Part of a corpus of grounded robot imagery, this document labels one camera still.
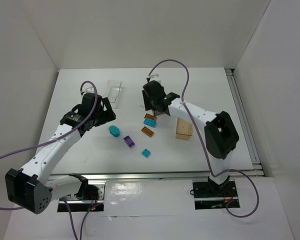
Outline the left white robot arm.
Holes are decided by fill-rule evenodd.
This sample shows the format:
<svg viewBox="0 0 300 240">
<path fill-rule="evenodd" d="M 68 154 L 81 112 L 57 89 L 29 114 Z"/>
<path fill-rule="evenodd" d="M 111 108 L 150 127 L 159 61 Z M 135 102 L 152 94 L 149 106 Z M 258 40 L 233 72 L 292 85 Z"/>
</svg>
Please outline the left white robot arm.
<svg viewBox="0 0 300 240">
<path fill-rule="evenodd" d="M 34 214 L 42 213 L 51 201 L 74 195 L 78 199 L 96 200 L 98 189 L 77 173 L 49 181 L 49 176 L 83 135 L 116 119 L 107 97 L 85 92 L 82 101 L 60 120 L 51 143 L 44 146 L 29 162 L 5 175 L 8 200 Z"/>
</svg>

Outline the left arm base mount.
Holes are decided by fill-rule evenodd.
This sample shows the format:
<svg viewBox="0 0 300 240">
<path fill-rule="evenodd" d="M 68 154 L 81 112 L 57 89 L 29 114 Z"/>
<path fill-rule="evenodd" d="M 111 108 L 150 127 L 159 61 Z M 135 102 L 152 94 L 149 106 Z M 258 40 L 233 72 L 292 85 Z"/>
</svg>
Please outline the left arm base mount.
<svg viewBox="0 0 300 240">
<path fill-rule="evenodd" d="M 67 195 L 66 202 L 69 205 L 70 211 L 74 213 L 87 212 L 92 209 L 92 212 L 104 211 L 106 184 L 97 182 L 89 186 L 83 196 Z"/>
</svg>

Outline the purple lego brick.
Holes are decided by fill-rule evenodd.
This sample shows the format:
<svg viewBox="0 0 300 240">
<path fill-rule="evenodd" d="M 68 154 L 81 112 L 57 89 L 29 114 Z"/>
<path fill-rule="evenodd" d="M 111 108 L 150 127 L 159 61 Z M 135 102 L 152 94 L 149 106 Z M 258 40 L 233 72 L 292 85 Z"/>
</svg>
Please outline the purple lego brick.
<svg viewBox="0 0 300 240">
<path fill-rule="evenodd" d="M 129 135 L 125 136 L 123 138 L 123 140 L 130 149 L 135 146 L 135 142 L 131 139 L 131 137 Z"/>
</svg>

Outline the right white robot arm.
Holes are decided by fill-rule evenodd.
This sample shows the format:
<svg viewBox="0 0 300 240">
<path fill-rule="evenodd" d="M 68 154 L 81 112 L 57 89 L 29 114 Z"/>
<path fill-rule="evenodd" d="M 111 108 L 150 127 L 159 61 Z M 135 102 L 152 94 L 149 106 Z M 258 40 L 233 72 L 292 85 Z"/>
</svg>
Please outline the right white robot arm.
<svg viewBox="0 0 300 240">
<path fill-rule="evenodd" d="M 231 116 L 225 111 L 216 113 L 188 103 L 176 93 L 166 94 L 161 83 L 151 75 L 146 80 L 142 90 L 145 109 L 180 118 L 192 123 L 196 130 L 204 131 L 199 139 L 208 157 L 208 182 L 217 189 L 223 188 L 230 179 L 232 153 L 240 139 Z"/>
</svg>

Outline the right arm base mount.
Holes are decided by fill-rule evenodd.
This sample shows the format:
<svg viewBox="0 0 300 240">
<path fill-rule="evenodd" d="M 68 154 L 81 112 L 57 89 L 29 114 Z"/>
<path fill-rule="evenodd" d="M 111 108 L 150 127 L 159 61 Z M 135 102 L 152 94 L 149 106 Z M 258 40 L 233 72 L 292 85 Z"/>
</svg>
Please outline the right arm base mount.
<svg viewBox="0 0 300 240">
<path fill-rule="evenodd" d="M 240 208 L 237 187 L 234 181 L 229 181 L 220 192 L 212 192 L 208 182 L 193 182 L 190 195 L 194 197 L 195 210 L 215 210 Z"/>
</svg>

